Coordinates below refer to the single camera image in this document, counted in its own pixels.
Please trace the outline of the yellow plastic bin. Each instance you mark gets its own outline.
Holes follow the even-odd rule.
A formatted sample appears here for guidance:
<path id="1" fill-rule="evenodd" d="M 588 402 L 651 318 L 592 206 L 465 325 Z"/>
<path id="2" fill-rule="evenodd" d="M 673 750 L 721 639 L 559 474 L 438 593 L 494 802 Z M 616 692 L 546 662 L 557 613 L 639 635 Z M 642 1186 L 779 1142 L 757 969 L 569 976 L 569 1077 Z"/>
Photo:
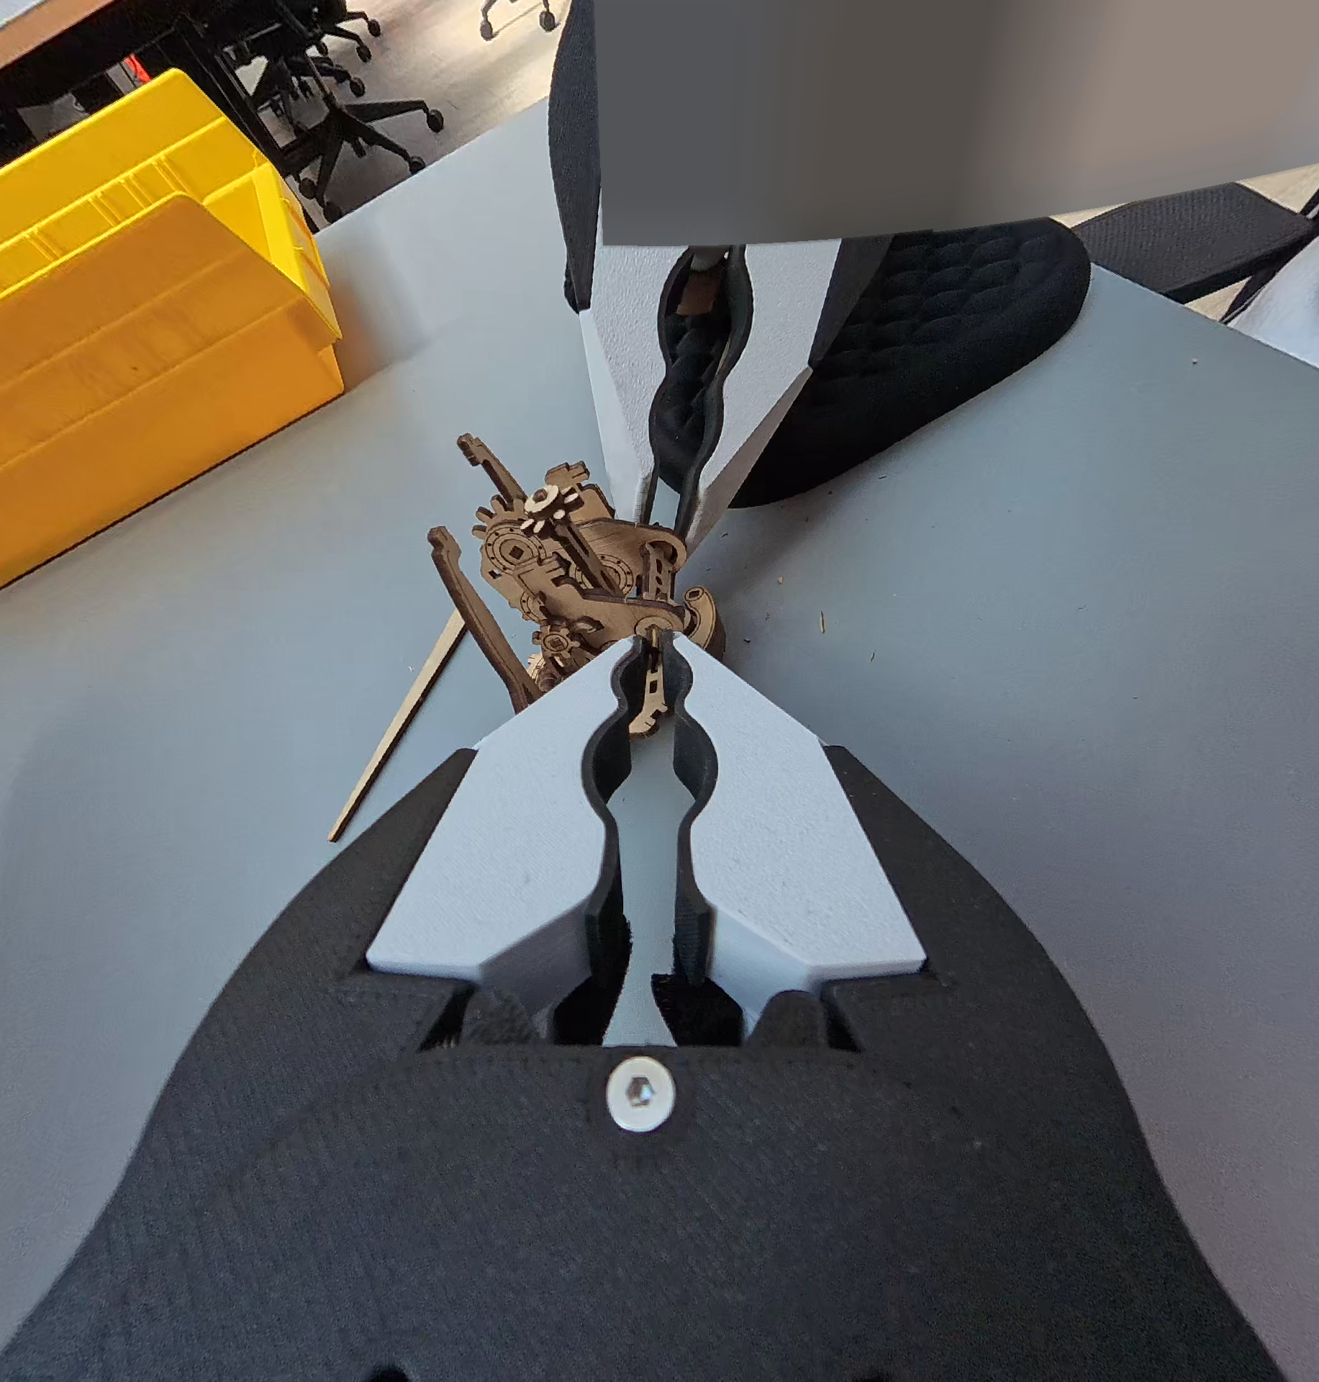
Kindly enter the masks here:
<path id="1" fill-rule="evenodd" d="M 0 589 L 338 397 L 287 181 L 182 71 L 0 168 Z"/>

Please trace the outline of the wooden mechanical model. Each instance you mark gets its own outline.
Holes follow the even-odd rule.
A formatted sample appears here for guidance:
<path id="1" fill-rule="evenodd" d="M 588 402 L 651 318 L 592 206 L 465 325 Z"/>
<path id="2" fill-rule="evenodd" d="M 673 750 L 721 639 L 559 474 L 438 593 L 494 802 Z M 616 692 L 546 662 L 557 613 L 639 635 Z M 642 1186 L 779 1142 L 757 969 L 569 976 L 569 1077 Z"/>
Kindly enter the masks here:
<path id="1" fill-rule="evenodd" d="M 675 579 L 687 546 L 671 528 L 621 520 L 579 462 L 556 465 L 527 492 L 495 454 L 464 433 L 458 448 L 484 471 L 495 494 L 477 510 L 472 536 L 482 577 L 536 626 L 534 654 L 521 662 L 461 570 L 461 547 L 445 527 L 428 534 L 432 560 L 468 631 L 503 680 L 513 710 L 524 711 L 608 648 L 639 636 L 650 651 L 634 739 L 652 734 L 668 714 L 661 638 L 685 635 L 714 658 L 726 632 L 714 597 Z"/>

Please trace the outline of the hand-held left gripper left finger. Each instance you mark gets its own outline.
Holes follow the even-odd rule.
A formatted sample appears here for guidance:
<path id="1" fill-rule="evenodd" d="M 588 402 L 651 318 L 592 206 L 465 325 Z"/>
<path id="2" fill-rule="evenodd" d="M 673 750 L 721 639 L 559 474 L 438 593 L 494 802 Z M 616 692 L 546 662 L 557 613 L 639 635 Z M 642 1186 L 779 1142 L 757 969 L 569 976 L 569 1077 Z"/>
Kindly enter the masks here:
<path id="1" fill-rule="evenodd" d="M 507 990 L 530 1014 L 629 967 L 618 825 L 644 698 L 638 638 L 608 648 L 485 736 L 366 960 Z"/>

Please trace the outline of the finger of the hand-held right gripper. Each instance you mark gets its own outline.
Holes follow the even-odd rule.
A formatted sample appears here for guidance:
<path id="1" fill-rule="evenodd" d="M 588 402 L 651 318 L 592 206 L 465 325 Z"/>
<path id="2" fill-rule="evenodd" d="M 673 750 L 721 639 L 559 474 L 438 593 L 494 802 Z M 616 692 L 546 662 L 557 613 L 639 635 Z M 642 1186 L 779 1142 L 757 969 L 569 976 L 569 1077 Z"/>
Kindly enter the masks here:
<path id="1" fill-rule="evenodd" d="M 680 504 L 685 541 L 717 525 L 805 387 L 840 251 L 841 240 L 821 239 L 730 252 L 737 351 L 719 367 L 717 438 Z"/>
<path id="2" fill-rule="evenodd" d="M 671 274 L 687 246 L 598 242 L 589 307 L 579 324 L 599 428 L 603 488 L 616 515 L 647 521 L 655 461 L 650 418 L 665 379 L 661 314 Z"/>

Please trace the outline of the thin pointed wooden stick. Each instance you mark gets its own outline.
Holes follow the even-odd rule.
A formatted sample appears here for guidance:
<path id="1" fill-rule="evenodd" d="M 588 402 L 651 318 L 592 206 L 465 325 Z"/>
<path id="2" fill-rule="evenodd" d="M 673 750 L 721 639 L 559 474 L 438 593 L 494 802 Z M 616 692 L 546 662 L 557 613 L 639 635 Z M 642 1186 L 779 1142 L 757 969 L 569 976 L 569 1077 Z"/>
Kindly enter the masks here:
<path id="1" fill-rule="evenodd" d="M 366 800 L 383 769 L 387 766 L 392 753 L 398 749 L 405 734 L 409 731 L 413 720 L 425 705 L 428 695 L 441 680 L 445 667 L 457 652 L 465 633 L 465 621 L 458 610 L 454 610 L 441 635 L 435 641 L 434 648 L 431 648 L 425 664 L 418 671 L 409 691 L 392 717 L 390 726 L 382 734 L 351 793 L 349 795 L 346 803 L 340 808 L 336 821 L 328 829 L 326 838 L 330 844 L 338 842 L 346 834 L 362 803 Z"/>

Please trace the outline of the person's white clothing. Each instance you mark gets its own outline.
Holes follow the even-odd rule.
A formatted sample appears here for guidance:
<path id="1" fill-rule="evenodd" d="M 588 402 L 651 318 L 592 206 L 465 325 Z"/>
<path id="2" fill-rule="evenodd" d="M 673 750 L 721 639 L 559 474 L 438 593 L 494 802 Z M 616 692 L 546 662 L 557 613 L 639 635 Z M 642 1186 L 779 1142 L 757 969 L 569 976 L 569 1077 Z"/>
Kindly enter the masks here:
<path id="1" fill-rule="evenodd" d="M 1319 369 L 1319 236 L 1234 318 L 1233 328 Z"/>

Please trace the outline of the wood-edged table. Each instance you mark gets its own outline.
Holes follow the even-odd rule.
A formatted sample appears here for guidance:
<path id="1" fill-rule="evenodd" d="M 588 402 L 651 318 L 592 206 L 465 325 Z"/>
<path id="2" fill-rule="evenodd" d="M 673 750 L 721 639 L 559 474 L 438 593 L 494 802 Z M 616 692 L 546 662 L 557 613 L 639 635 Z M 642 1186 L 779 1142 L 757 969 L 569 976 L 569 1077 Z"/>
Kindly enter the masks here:
<path id="1" fill-rule="evenodd" d="M 235 3 L 40 3 L 0 30 L 0 111 L 43 107 L 68 94 L 99 95 L 107 73 L 134 59 L 146 81 L 184 72 L 268 151 L 271 135 L 209 32 L 232 9 Z"/>

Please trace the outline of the black mesh chair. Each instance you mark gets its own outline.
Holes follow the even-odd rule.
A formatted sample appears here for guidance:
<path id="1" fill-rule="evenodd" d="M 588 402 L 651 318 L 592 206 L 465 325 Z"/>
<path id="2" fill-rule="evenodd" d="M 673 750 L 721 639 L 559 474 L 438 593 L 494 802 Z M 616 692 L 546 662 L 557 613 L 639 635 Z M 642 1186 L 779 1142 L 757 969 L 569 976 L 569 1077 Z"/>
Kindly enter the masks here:
<path id="1" fill-rule="evenodd" d="M 1319 163 L 1067 216 L 1092 258 L 1231 323 L 1319 239 Z"/>

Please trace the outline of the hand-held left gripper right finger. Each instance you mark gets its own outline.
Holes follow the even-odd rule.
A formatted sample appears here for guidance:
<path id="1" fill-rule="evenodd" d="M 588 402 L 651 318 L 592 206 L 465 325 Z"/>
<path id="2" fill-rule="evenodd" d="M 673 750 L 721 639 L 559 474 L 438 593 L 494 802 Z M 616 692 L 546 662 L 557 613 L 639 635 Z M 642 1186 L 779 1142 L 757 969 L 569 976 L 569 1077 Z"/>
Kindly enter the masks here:
<path id="1" fill-rule="evenodd" d="M 926 952 L 817 734 L 684 635 L 665 648 L 678 828 L 673 979 L 753 1022 L 778 993 L 919 973 Z"/>

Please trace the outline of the grey desk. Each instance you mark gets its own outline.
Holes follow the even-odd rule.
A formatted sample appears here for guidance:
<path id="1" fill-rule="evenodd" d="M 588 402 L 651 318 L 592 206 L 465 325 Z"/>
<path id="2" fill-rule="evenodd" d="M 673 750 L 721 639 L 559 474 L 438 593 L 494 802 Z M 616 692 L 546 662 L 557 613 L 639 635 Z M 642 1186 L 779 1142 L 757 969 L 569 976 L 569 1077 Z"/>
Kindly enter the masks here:
<path id="1" fill-rule="evenodd" d="M 449 609 L 426 531 L 599 462 L 547 107 L 323 230 L 347 389 L 0 592 L 0 1349 L 333 857 Z M 1094 271 L 1047 354 L 698 551 L 732 662 L 1030 924 L 1319 1379 L 1319 370 Z"/>

